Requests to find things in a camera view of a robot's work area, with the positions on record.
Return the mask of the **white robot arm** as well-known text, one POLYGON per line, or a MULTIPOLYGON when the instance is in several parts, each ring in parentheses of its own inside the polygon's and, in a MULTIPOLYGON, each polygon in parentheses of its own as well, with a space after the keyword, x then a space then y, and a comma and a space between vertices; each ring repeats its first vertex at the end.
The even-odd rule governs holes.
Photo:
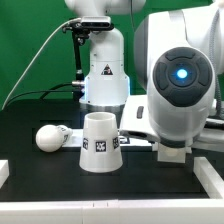
POLYGON ((217 77, 224 72, 224 1, 149 14, 134 36, 134 63, 144 94, 129 92, 123 37, 114 15, 140 11, 146 0, 64 0, 78 17, 72 29, 91 41, 90 72, 81 104, 120 106, 119 132, 170 148, 207 146, 205 126, 221 106, 217 77))

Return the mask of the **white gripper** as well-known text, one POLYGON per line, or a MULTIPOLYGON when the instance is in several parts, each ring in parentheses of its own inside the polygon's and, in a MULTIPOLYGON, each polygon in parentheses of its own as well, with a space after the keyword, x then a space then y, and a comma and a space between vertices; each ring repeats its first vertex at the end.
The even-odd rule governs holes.
POLYGON ((164 115, 163 118, 171 126, 171 131, 162 136, 156 131, 149 119, 147 97, 145 95, 129 96, 121 116, 119 134, 124 137, 161 144, 164 147, 182 149, 197 148, 224 153, 224 130, 216 129, 218 120, 207 120, 211 128, 203 128, 195 137, 178 131, 176 120, 164 115))

